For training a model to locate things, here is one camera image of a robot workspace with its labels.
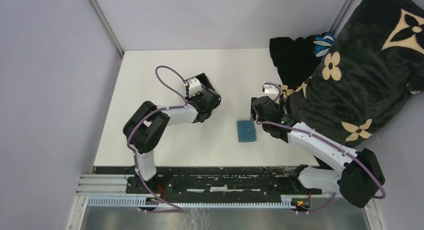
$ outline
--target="gray wall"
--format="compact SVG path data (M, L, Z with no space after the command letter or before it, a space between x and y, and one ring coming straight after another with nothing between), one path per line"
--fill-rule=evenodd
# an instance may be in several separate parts
M0 0L0 229L65 227L119 62L87 0Z
M98 0L125 50L267 48L328 31L345 0Z
M424 0L413 1L424 8ZM360 2L355 0L352 8ZM417 230L424 226L423 110L424 93L419 93L384 128L358 146L376 153L386 178L387 198L376 203L387 230Z

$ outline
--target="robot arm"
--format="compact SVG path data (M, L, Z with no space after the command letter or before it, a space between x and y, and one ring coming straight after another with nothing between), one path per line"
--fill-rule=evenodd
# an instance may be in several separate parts
M165 128L182 123L203 123L221 102L221 96L212 87L204 73L187 80L185 88L187 94L185 108L168 108L150 116L146 120L149 124L141 124L131 139L131 144L137 149L135 154L141 176L146 181L156 174L154 148L161 139ZM150 101L144 102L125 124L123 133L126 138L128 139L138 122L160 108L163 106L156 106Z
M294 116L284 114L281 106L268 96L253 100L252 108L257 113L257 118L264 123L262 128L271 136L305 149L330 166L331 169L323 169L300 165L289 176L295 189L303 186L308 189L316 188L340 193L351 204L363 208L379 188L352 158L363 163L380 184L384 184L383 173L372 151L363 149L358 152L315 132ZM298 131L266 124L266 122L278 123ZM328 143L340 147L344 153L337 151Z

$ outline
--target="black wire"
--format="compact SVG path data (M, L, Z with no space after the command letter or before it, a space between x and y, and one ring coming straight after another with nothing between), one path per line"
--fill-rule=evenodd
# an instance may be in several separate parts
M125 180L127 180L128 181L128 179L126 178L126 176L127 176L127 174L128 174L128 172L132 169L132 168L135 168L136 166L135 165L132 165L131 167L129 167L127 170L126 170L126 172L125 172L125 174L124 174L124 176L123 176L123 178L125 179Z

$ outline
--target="blue box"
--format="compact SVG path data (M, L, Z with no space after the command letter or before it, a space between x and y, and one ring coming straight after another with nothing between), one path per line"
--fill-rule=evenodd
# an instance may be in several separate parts
M240 143L256 141L255 123L252 120L237 121L237 133Z

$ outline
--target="gray floor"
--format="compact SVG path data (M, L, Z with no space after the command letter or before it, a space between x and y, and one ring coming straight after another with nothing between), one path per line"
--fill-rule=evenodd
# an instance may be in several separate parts
M316 207L326 199L313 199ZM369 230L365 212L336 199L325 210L296 216L286 209L186 209L144 214L134 208L88 207L84 230Z

